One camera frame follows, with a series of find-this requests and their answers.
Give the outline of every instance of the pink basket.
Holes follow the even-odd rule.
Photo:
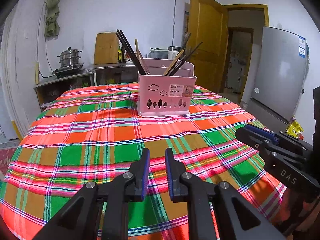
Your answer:
[[[145,59],[145,62],[151,75],[139,75],[138,115],[188,115],[197,79],[193,74],[194,65],[185,62],[174,76],[164,76],[172,60]]]

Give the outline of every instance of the silver refrigerator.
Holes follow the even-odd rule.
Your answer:
[[[305,38],[263,27],[260,63],[247,112],[272,131],[285,131],[294,115],[307,69]]]

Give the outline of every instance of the plaid tablecloth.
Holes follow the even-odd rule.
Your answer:
[[[267,218],[285,187],[266,173],[252,148],[235,139],[247,123],[262,127],[238,105],[196,86],[190,115],[141,118],[138,84],[67,91],[36,121],[12,157],[0,194],[0,214],[20,239],[40,228],[87,181],[112,181],[149,148],[148,192],[129,203],[132,239],[188,239],[186,203],[168,194],[164,151],[208,182],[232,184]]]

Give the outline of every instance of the label sticker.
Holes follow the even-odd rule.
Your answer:
[[[299,56],[305,58],[305,50],[299,47]]]
[[[299,36],[299,47],[306,49],[306,39],[304,37]]]
[[[169,85],[168,97],[191,97],[194,86],[190,85]]]

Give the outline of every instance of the blue and white sticker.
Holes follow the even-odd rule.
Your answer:
[[[306,57],[306,39],[299,36],[299,56]]]

